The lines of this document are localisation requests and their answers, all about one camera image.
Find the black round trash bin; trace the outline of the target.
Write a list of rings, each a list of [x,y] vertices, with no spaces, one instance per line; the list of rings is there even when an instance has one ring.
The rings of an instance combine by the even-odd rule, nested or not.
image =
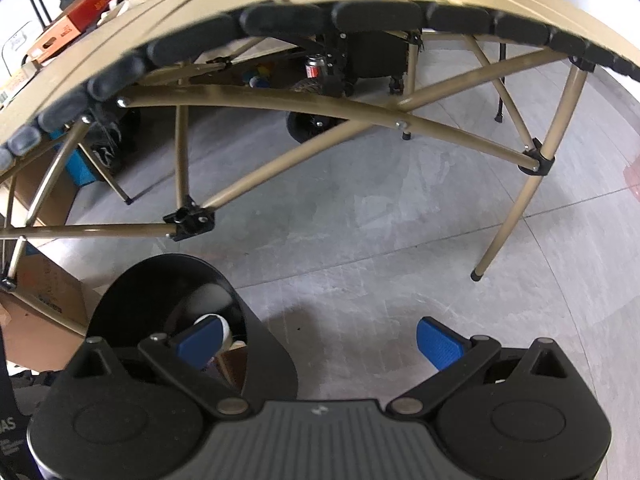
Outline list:
[[[246,344],[241,393],[250,405],[296,398],[298,377],[288,352],[229,281],[193,256],[160,255],[125,271],[104,292],[87,335],[114,349],[132,348],[154,333],[178,335],[206,314],[222,316],[232,339]]]

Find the tan folding camping table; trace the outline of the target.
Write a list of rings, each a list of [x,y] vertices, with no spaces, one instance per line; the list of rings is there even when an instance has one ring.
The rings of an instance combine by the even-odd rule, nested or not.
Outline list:
[[[564,0],[124,0],[1,104],[1,179],[53,160],[13,240],[1,286],[37,238],[209,232],[216,212],[278,174],[379,126],[464,146],[518,166],[527,182],[472,271],[480,280],[513,232],[596,67],[639,75],[639,51]],[[40,226],[66,160],[118,108],[176,112],[177,208],[158,223]],[[283,110],[296,148],[204,203],[189,192],[192,106]]]

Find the red scouring sponge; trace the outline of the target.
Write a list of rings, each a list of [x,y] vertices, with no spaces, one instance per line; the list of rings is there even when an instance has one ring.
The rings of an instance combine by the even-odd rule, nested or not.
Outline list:
[[[215,356],[214,363],[233,388],[243,389],[247,367],[247,345],[243,341],[235,341],[228,350]]]

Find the red cardboard box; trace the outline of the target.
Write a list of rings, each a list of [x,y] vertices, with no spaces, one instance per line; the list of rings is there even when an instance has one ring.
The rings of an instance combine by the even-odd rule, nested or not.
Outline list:
[[[74,0],[27,51],[29,61],[43,63],[78,39],[112,0]]]

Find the blue bottle under table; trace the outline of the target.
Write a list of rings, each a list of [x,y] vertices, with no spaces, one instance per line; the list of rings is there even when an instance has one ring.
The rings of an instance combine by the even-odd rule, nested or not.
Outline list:
[[[250,78],[248,85],[250,86],[250,88],[258,88],[258,89],[265,89],[265,88],[271,87],[270,81],[266,77],[260,76],[260,75],[255,75],[252,78]]]

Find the red soda can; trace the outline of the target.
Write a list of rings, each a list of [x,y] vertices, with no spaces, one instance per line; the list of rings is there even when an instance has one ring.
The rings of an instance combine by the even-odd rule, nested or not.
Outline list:
[[[306,57],[305,70],[309,79],[323,77],[326,73],[326,58],[322,55],[308,55]]]

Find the blue bag under table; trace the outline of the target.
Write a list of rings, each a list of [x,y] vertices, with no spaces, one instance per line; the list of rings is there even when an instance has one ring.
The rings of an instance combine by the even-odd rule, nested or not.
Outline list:
[[[79,146],[66,160],[65,168],[78,188],[82,188],[98,180],[92,166],[88,163],[86,156]]]

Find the brown cardboard box with bag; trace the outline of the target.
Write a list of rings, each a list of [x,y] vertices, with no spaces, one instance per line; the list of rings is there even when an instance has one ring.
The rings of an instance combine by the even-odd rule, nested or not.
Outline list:
[[[62,370],[84,341],[88,323],[81,282],[27,245],[16,287],[1,289],[6,359],[36,372]]]

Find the black wheeled cart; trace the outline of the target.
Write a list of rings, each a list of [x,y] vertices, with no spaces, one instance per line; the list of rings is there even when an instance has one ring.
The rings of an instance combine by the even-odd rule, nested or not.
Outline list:
[[[317,96],[350,98],[361,79],[387,77],[388,93],[403,96],[416,88],[416,62],[423,47],[418,32],[352,32],[334,37],[334,45],[322,55],[326,73],[305,79],[292,87],[295,92]]]

